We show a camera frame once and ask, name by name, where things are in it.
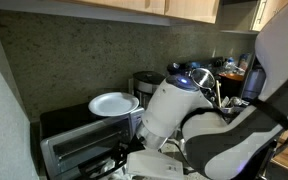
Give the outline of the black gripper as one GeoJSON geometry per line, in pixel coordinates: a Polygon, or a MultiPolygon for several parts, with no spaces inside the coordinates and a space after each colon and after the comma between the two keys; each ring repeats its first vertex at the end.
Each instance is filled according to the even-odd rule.
{"type": "Polygon", "coordinates": [[[120,168],[123,166],[127,161],[128,154],[144,150],[143,141],[143,137],[138,138],[137,136],[134,136],[129,143],[124,143],[119,140],[114,145],[111,152],[111,159],[115,162],[114,167],[120,168]]]}

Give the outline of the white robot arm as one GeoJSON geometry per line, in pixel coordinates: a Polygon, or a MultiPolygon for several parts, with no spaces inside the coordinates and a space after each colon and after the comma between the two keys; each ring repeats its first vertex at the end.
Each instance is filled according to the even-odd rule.
{"type": "Polygon", "coordinates": [[[155,91],[127,148],[126,172],[181,179],[182,163],[158,152],[177,129],[188,165],[211,180],[231,180],[274,137],[288,130],[288,4],[257,35],[266,74],[260,94],[227,123],[193,78],[167,77],[155,91]]]}

